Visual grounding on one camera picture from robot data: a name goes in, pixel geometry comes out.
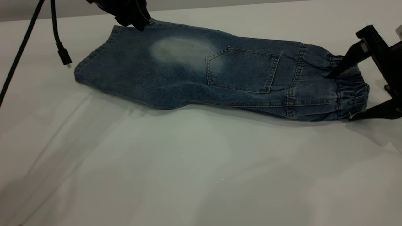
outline seam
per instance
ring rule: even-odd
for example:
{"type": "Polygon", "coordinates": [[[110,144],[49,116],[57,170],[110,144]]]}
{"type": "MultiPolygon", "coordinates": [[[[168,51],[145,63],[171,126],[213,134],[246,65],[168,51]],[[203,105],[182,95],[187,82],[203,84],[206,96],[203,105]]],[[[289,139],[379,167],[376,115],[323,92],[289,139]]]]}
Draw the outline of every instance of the seam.
{"type": "Polygon", "coordinates": [[[286,108],[286,114],[288,119],[296,119],[295,118],[295,106],[294,106],[294,101],[295,101],[295,87],[299,82],[300,76],[301,76],[301,71],[304,63],[304,54],[306,53],[308,48],[307,44],[303,44],[300,48],[299,56],[298,56],[298,62],[297,66],[295,69],[295,75],[293,77],[292,84],[290,85],[289,89],[287,90],[287,108],[286,108]]]}
{"type": "Polygon", "coordinates": [[[275,58],[274,62],[272,63],[272,65],[275,65],[275,67],[271,68],[271,71],[269,72],[269,76],[267,78],[267,82],[265,83],[264,88],[267,90],[267,93],[271,92],[271,88],[272,88],[272,83],[274,82],[274,78],[276,75],[276,70],[278,69],[278,65],[279,65],[279,61],[281,59],[281,55],[279,55],[279,58],[275,58]]]}
{"type": "Polygon", "coordinates": [[[114,35],[114,37],[110,36],[110,38],[103,44],[101,45],[98,49],[96,49],[93,53],[94,55],[90,54],[88,58],[90,58],[86,63],[84,63],[76,72],[80,72],[85,66],[87,66],[90,62],[92,62],[100,53],[102,53],[108,46],[110,46],[119,36],[120,31],[121,31],[121,27],[118,27],[118,31],[115,33],[112,33],[114,35]]]}

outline black cable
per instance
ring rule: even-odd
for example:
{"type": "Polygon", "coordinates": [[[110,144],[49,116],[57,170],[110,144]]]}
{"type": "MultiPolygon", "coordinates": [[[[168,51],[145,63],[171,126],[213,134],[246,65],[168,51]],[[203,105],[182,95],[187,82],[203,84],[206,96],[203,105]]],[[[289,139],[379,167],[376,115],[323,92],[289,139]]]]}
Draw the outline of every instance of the black cable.
{"type": "Polygon", "coordinates": [[[22,54],[24,52],[25,46],[28,43],[28,39],[31,36],[33,26],[35,25],[35,22],[38,19],[38,15],[39,15],[39,12],[42,9],[44,1],[45,0],[39,0],[38,5],[36,6],[36,9],[35,9],[35,12],[33,13],[31,22],[29,23],[27,32],[25,33],[25,37],[23,39],[23,42],[21,43],[20,49],[18,50],[18,53],[17,53],[17,56],[15,56],[15,59],[14,59],[14,62],[12,64],[12,66],[11,66],[10,72],[8,73],[6,81],[4,82],[3,89],[1,90],[1,93],[0,93],[0,107],[1,107],[1,104],[3,103],[4,96],[6,95],[8,86],[10,85],[10,82],[11,82],[11,79],[12,79],[12,77],[14,75],[15,69],[17,68],[18,63],[20,62],[20,59],[21,59],[21,56],[22,56],[22,54]]]}
{"type": "Polygon", "coordinates": [[[50,0],[50,8],[51,8],[51,20],[53,22],[53,34],[56,43],[61,43],[59,38],[59,31],[57,29],[57,17],[56,17],[56,2],[55,0],[50,0]]]}
{"type": "MultiPolygon", "coordinates": [[[[20,62],[21,56],[25,50],[25,47],[28,43],[29,37],[31,36],[33,27],[36,23],[36,20],[38,19],[38,15],[42,9],[43,3],[45,0],[39,0],[38,5],[36,6],[35,12],[33,13],[31,22],[29,23],[27,32],[25,33],[25,37],[23,39],[23,42],[21,43],[20,49],[18,50],[17,56],[14,59],[14,62],[11,66],[11,69],[8,73],[8,76],[6,78],[6,81],[4,82],[3,89],[1,90],[0,93],[0,107],[3,103],[4,97],[6,96],[6,92],[8,90],[8,87],[10,86],[10,82],[12,77],[14,76],[15,70],[18,66],[18,63],[20,62]]],[[[51,16],[52,16],[52,22],[53,22],[53,33],[54,33],[54,39],[56,40],[56,45],[57,48],[59,49],[58,53],[60,55],[60,58],[62,59],[62,62],[64,65],[67,65],[68,68],[71,68],[71,59],[70,56],[68,55],[67,50],[63,47],[62,42],[60,41],[59,38],[59,32],[57,30],[57,17],[56,17],[56,3],[55,0],[50,1],[51,5],[51,16]]]]}
{"type": "Polygon", "coordinates": [[[71,68],[71,58],[68,55],[67,50],[63,47],[62,42],[59,38],[59,31],[57,29],[57,17],[56,17],[56,2],[55,0],[50,0],[50,8],[51,8],[51,20],[53,22],[53,34],[54,39],[56,40],[57,48],[59,49],[58,53],[64,65],[67,65],[67,68],[71,68]]]}

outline faded patch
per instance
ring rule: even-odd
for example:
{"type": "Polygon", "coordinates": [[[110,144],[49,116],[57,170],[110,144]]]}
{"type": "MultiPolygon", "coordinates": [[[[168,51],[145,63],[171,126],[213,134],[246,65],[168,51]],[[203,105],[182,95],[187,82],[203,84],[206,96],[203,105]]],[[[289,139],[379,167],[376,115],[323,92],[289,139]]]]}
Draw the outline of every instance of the faded patch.
{"type": "Polygon", "coordinates": [[[183,64],[186,67],[205,67],[205,58],[214,54],[211,43],[169,37],[152,45],[151,55],[162,63],[183,64]]]}

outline blue denim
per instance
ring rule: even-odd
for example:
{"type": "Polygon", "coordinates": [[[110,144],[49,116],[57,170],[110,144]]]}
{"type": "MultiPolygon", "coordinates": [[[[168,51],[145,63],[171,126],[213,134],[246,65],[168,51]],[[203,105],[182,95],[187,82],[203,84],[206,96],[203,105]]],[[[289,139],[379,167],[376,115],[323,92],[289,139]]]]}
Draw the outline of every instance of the blue denim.
{"type": "Polygon", "coordinates": [[[341,60],[315,45],[152,19],[143,32],[115,26],[107,42],[79,63],[75,78],[163,109],[203,103],[332,121],[364,111],[369,93],[357,66],[324,78],[341,60]]]}

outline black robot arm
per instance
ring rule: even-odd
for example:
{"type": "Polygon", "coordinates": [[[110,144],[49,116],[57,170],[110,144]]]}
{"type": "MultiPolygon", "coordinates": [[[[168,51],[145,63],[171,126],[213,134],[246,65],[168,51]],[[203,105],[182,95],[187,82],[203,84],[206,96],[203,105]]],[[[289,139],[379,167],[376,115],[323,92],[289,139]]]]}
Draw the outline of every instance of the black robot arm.
{"type": "Polygon", "coordinates": [[[133,25],[140,31],[150,23],[151,16],[147,11],[145,0],[86,0],[95,3],[103,11],[115,16],[122,26],[133,25]]]}

